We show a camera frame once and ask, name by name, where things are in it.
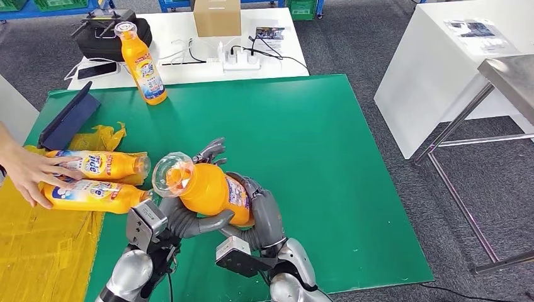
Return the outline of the person's hand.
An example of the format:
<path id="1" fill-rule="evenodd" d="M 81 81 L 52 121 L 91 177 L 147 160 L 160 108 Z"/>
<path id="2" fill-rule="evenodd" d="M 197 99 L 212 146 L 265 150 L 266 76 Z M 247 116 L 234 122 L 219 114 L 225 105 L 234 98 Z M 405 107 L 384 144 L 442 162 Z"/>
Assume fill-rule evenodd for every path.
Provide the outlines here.
<path id="1" fill-rule="evenodd" d="M 59 176 L 75 180 L 83 178 L 81 172 L 62 166 L 63 163 L 75 160 L 75 157 L 48 158 L 29 152 L 19 145 L 5 128 L 1 128 L 1 166 L 15 188 L 32 207 L 40 204 L 44 208 L 52 208 L 51 202 L 40 192 L 39 183 L 68 188 L 71 184 L 59 179 Z"/>

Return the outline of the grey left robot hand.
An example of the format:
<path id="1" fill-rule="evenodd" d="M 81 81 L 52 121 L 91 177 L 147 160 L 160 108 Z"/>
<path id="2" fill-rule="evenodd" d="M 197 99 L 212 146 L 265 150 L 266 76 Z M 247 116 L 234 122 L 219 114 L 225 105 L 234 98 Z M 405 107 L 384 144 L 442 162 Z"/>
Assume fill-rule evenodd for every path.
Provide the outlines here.
<path id="1" fill-rule="evenodd" d="M 207 163 L 221 165 L 226 159 L 217 160 L 216 157 L 225 151 L 225 138 L 220 137 L 211 141 L 203 150 L 193 156 L 195 164 Z M 191 238 L 212 231 L 219 231 L 226 237 L 237 236 L 240 230 L 230 225 L 234 213 L 224 210 L 221 213 L 200 218 L 192 210 L 189 210 L 179 198 L 163 198 L 160 210 L 168 218 L 168 228 L 174 236 L 179 238 Z"/>

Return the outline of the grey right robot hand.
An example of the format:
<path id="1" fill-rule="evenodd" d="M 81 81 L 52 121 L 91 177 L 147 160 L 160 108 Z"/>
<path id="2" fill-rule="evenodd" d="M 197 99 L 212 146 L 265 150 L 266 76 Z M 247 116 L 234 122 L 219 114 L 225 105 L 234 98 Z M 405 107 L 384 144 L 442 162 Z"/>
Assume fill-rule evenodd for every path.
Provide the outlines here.
<path id="1" fill-rule="evenodd" d="M 252 251 L 268 249 L 286 240 L 280 209 L 271 191 L 250 177 L 236 172 L 228 172 L 227 175 L 237 180 L 246 190 L 254 225 L 247 230 L 227 225 L 220 233 L 226 237 L 237 236 L 247 242 Z"/>

